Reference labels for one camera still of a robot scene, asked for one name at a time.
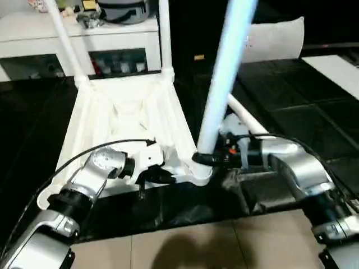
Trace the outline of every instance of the black cable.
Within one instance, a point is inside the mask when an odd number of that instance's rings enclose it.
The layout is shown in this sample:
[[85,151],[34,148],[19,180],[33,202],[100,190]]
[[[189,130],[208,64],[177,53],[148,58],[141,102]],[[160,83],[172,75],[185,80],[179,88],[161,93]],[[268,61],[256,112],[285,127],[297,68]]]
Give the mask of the black cable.
[[342,190],[342,188],[340,187],[340,185],[342,185],[356,200],[359,201],[359,197],[358,195],[350,189],[350,187],[348,185],[345,184],[344,181],[342,181],[341,179],[339,179],[333,172],[332,170],[327,166],[327,164],[321,159],[321,157],[307,144],[305,144],[304,142],[300,141],[297,138],[294,137],[288,137],[284,134],[276,134],[276,133],[259,133],[259,134],[243,134],[243,135],[239,135],[239,136],[235,136],[236,139],[241,139],[241,138],[256,138],[256,137],[263,137],[263,136],[273,136],[273,137],[278,137],[278,138],[283,138],[283,139],[287,139],[290,141],[293,141],[297,144],[299,144],[300,146],[302,146],[305,151],[307,151],[309,154],[312,154],[314,157],[316,157],[319,162],[322,164],[322,166],[324,167],[324,169],[328,172],[328,174],[330,175],[330,177],[332,178],[332,180],[334,181],[335,185],[337,186],[338,190],[340,191],[340,193],[347,198],[346,202],[348,203],[348,205],[356,212],[359,214],[359,208],[357,206],[355,206],[352,201],[347,197],[347,194]]
[[90,149],[87,149],[79,154],[77,154],[75,157],[72,157],[71,159],[69,159],[67,162],[65,162],[63,165],[61,165],[52,175],[51,177],[49,177],[39,188],[36,189],[35,193],[33,194],[33,196],[31,196],[29,202],[27,203],[27,205],[25,206],[21,216],[19,217],[14,229],[12,230],[12,232],[10,233],[8,239],[6,240],[6,243],[1,251],[1,256],[0,256],[0,261],[4,258],[4,254],[6,253],[6,250],[8,249],[8,246],[12,240],[13,235],[15,234],[22,218],[24,217],[25,213],[27,212],[28,208],[31,206],[31,204],[33,203],[33,201],[35,200],[35,198],[37,198],[37,196],[39,195],[39,193],[47,186],[51,183],[51,180],[56,177],[63,169],[65,169],[66,167],[68,167],[68,165],[70,165],[73,161],[75,161],[76,159],[78,159],[79,157],[92,152],[94,150],[97,150],[101,147],[106,147],[109,145],[113,145],[113,144],[119,144],[119,143],[126,143],[126,142],[146,142],[147,144],[149,143],[153,143],[152,140],[147,140],[147,139],[125,139],[125,140],[116,140],[116,141],[111,141],[111,142],[107,142],[107,143],[103,143],[97,146],[94,146]]

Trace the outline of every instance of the white fabric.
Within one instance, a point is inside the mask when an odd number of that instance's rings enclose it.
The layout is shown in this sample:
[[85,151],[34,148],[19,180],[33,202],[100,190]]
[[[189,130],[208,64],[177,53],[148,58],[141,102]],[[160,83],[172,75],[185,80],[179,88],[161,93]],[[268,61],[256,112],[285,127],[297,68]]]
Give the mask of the white fabric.
[[303,41],[303,17],[276,24],[252,24],[243,62],[298,58]]

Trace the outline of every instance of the white metal pole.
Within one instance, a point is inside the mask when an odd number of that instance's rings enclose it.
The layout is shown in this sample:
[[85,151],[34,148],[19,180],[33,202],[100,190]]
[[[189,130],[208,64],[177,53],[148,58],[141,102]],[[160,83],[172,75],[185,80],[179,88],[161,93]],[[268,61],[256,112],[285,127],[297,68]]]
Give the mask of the white metal pole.
[[174,81],[171,52],[171,28],[168,0],[159,0],[159,27],[161,35],[162,73]]
[[229,1],[197,145],[200,153],[213,153],[256,3],[257,0]]
[[52,17],[53,23],[59,35],[60,41],[63,45],[63,48],[67,54],[68,60],[71,63],[71,66],[75,75],[75,83],[79,89],[79,83],[89,82],[89,77],[83,72],[79,59],[76,56],[75,50],[71,44],[70,38],[67,35],[66,29],[63,25],[62,16],[58,10],[55,0],[45,0],[47,9]]
[[268,131],[252,116],[251,113],[236,99],[232,94],[228,95],[228,105],[239,117],[242,123],[251,131],[251,133],[268,133]]

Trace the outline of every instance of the white shelf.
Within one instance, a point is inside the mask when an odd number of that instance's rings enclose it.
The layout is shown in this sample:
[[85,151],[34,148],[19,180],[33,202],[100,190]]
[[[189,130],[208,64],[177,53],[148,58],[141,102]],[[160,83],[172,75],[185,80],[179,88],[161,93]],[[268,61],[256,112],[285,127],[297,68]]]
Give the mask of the white shelf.
[[[94,29],[83,29],[74,16],[66,17],[63,21],[69,36],[158,32],[155,17],[140,24],[105,24]],[[47,13],[37,11],[15,12],[0,19],[0,42],[57,37],[58,34],[52,19]]]

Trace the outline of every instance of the gray container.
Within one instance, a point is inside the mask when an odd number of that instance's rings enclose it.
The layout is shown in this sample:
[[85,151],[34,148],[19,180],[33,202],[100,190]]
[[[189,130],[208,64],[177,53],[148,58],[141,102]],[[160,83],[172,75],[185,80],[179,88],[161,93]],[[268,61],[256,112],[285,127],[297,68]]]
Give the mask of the gray container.
[[150,15],[148,0],[100,0],[105,20],[113,24],[138,24]]

